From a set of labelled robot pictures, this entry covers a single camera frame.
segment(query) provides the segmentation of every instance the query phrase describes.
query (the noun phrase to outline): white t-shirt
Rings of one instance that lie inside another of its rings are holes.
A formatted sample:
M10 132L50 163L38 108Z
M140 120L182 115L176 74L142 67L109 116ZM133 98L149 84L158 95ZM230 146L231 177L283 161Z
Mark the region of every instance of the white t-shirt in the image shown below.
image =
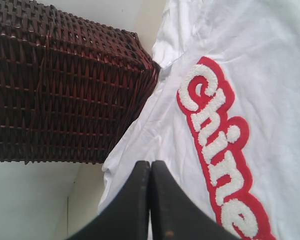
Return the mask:
M163 160L234 235L300 239L300 0L170 0L153 57L159 85L104 163L99 210L136 161Z

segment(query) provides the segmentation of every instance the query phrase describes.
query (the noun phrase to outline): wicker basket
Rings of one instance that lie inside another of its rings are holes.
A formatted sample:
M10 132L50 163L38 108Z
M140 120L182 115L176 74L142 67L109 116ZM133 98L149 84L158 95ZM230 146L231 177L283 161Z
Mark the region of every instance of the wicker basket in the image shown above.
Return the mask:
M135 33L0 0L0 161L102 163L158 71Z

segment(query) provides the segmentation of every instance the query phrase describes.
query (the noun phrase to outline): red outline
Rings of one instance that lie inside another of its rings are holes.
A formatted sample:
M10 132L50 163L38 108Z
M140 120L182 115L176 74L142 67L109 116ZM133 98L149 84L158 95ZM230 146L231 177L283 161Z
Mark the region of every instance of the red outline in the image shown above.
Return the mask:
M208 138L207 144L209 144L213 140L215 140L215 138L218 136L218 133L220 131L224 131L226 133L228 127L231 125L237 125L240 128L240 132L241 132L240 138L235 143L233 143L233 144L229 143L228 147L225 150L223 150L222 152L218 153L211 161L212 164L214 164L214 165L217 164L218 162L223 160L224 153L227 150L230 150L235 159L237 169L241 172L241 174L244 178L243 187L239 191L227 196L224 199L224 202L227 202L230 199L236 198L239 201L246 204L251 209L251 211L254 213L257 223L258 223L258 233L254 237L254 239L275 240L275 237L271 234L269 218L264 210L264 207L262 206L262 204L258 201L258 199L256 197L254 197L252 194L249 193L249 190L251 189L251 186L252 186L253 179L252 179L251 171L248 168L248 166L246 165L246 161L245 161L244 155L242 153L242 148L246 145L247 140L249 138L248 124L247 124L246 120L243 119L242 117L236 116L236 117L228 119L227 111L229 110L229 108L232 106L232 104L234 102L234 92L233 92L229 82L224 78L224 74L223 74L221 67L215 61L213 61L212 59L207 58L207 57L202 57L200 59L200 61L198 62L198 64L206 65L214 71L214 73L216 74L217 79L218 79L218 88L223 89L223 92L226 96L225 104L222 105L217 110L217 113L220 115L220 118L221 118L221 124L220 124L219 128L217 129L217 131L215 131L215 133L212 134ZM196 94L195 88L198 84L201 84L201 83L203 85L207 86L207 80L203 76L197 76L192 79L192 81L190 82L190 84L188 86L189 95L191 96L192 100L195 101L199 105L199 109L197 111L194 111L194 112L189 111L182 105L182 103L180 101L179 91L177 93L177 102L178 102L181 110L185 113L185 115L187 117L188 125L189 125L191 133L194 137L194 144L195 144L195 147L198 152L198 156L199 156L200 163L202 166L202 171L203 171L205 178L207 179L206 184L207 184L208 191L210 192L210 201L211 201L212 208L216 215L216 221L219 224L221 224L221 207L216 204L215 191L218 186L226 184L229 181L229 177L222 177L221 179L219 179L216 187L214 187L211 184L211 181L210 181L211 178L210 178L210 174L208 171L208 165L206 164L203 154L202 154L202 146L198 142L198 132L195 131L192 120L191 120L191 114L200 112L206 106L206 104L214 97L214 96L209 97L209 96L205 95L204 87L201 88L201 94L200 94L201 96L198 96ZM201 127L204 127L207 124L208 123L205 122L202 124ZM237 227L235 227L235 229L238 232L238 234L242 237L242 239L246 239L246 240L250 239L250 238L244 236L243 233Z

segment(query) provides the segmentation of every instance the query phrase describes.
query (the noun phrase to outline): white fabric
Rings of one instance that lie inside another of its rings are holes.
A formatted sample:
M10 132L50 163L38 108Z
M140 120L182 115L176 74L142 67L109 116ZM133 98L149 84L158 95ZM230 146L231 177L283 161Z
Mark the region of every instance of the white fabric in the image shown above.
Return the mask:
M250 193L265 208L276 239L300 240L300 0L170 0L163 17L153 48L163 67L159 85L103 165L99 211L136 161L157 159L215 219L193 137L176 101L186 75L206 56L221 66L235 93L229 118L241 116L249 125L242 151L253 176Z

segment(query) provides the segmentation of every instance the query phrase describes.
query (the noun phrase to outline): embroidered patch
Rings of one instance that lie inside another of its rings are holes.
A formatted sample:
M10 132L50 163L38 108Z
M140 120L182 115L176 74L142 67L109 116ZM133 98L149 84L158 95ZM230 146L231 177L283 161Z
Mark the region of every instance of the embroidered patch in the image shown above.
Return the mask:
M275 239L262 204L249 193L252 174L242 153L249 128L241 117L228 119L234 92L220 66L202 57L181 84L177 101L194 137L217 222L242 239Z

